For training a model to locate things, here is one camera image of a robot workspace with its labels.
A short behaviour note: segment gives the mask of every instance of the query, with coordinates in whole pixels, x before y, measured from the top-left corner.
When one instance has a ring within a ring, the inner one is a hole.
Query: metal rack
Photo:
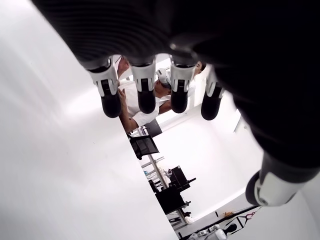
[[[139,127],[139,128],[137,129],[137,132],[136,132],[136,131],[133,132],[133,135],[136,135],[136,136],[145,136],[145,135],[147,135],[147,134],[148,134],[148,133],[147,133],[147,130],[146,130],[143,126],[142,126],[142,127]],[[162,156],[162,157],[160,157],[160,158],[158,158],[158,159],[154,159],[151,154],[149,154],[149,155],[147,155],[147,156],[148,156],[150,162],[147,162],[147,163],[143,164],[143,165],[141,166],[141,168],[143,169],[143,168],[145,168],[145,167],[147,167],[147,166],[152,165],[153,168],[154,168],[154,170],[148,172],[148,173],[146,174],[146,176],[149,176],[149,175],[151,175],[151,174],[153,174],[153,173],[156,173],[157,179],[160,180],[160,182],[161,182],[161,184],[162,184],[162,186],[163,186],[163,189],[167,189],[169,186],[167,185],[167,182],[165,181],[164,176],[161,174],[161,172],[159,171],[159,168],[158,168],[158,166],[157,166],[157,163],[158,163],[159,161],[165,159],[165,158]],[[187,221],[186,221],[185,216],[184,216],[183,212],[181,211],[181,209],[176,210],[176,213],[177,213],[178,217],[180,218],[180,221],[177,221],[177,222],[175,222],[174,224],[171,225],[174,230],[180,229],[180,228],[184,227],[185,225],[187,225]]]

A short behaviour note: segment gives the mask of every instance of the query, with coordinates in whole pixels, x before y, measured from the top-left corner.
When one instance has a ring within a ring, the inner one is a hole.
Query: robotic finger
[[[218,115],[224,91],[219,82],[217,82],[214,69],[211,66],[210,73],[206,79],[205,93],[201,106],[201,115],[205,120],[213,120]]]
[[[133,74],[133,80],[138,91],[138,103],[140,110],[145,114],[150,114],[155,110],[155,56],[147,58],[128,57]]]
[[[189,84],[195,73],[196,61],[177,59],[171,56],[171,108],[177,113],[183,113],[188,105]]]
[[[121,101],[118,93],[118,75],[112,56],[106,58],[106,64],[86,70],[98,88],[104,114],[109,118],[118,117],[121,113]]]

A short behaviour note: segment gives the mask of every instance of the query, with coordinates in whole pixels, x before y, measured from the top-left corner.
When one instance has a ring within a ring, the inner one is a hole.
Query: black equipment
[[[184,202],[180,193],[190,187],[189,183],[196,180],[196,178],[187,180],[180,166],[171,170],[169,169],[168,173],[171,174],[169,177],[171,182],[169,183],[168,188],[164,189],[162,187],[161,191],[158,190],[152,180],[149,180],[149,184],[165,214],[170,214],[178,209],[189,206],[191,201]]]
[[[144,155],[158,153],[159,150],[150,135],[132,137],[127,134],[136,157],[141,160]]]

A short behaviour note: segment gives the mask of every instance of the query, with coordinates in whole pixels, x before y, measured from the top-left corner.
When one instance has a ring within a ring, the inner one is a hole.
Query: man
[[[142,125],[150,123],[158,116],[160,99],[171,94],[171,86],[170,84],[161,83],[159,79],[155,82],[155,109],[150,114],[145,114],[139,109],[138,92],[134,81],[119,86],[118,91],[122,106],[119,118],[125,132],[129,133]]]
[[[196,63],[194,74],[192,77],[192,81],[190,82],[190,85],[189,85],[188,97],[190,97],[195,92],[195,89],[196,89],[196,83],[194,81],[195,76],[202,73],[202,71],[206,68],[206,66],[207,66],[207,64],[204,62],[201,62],[201,61],[198,61]],[[168,95],[168,96],[161,98],[159,104],[160,104],[159,114],[163,114],[163,113],[170,111],[171,110],[171,96]]]

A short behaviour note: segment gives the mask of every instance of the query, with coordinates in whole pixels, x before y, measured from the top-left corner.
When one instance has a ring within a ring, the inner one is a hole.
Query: person
[[[135,130],[142,125],[150,123],[159,114],[160,99],[171,94],[170,84],[162,83],[159,79],[154,84],[155,109],[146,114],[140,111],[138,104],[138,91],[136,83],[130,81],[118,87],[122,111],[119,116],[126,133]]]
[[[196,63],[194,74],[192,77],[192,81],[190,82],[190,85],[189,85],[188,97],[190,97],[195,92],[195,89],[196,89],[196,83],[194,80],[195,76],[202,73],[202,71],[206,68],[206,66],[207,66],[207,64],[205,62],[198,61]],[[161,98],[159,104],[160,104],[159,114],[164,114],[164,113],[170,111],[171,110],[171,96],[170,95],[164,96],[163,98]]]
[[[118,75],[118,87],[120,86],[119,78],[120,76],[129,69],[129,62],[128,60],[124,57],[121,56],[119,64],[118,64],[118,69],[116,70],[116,73]]]

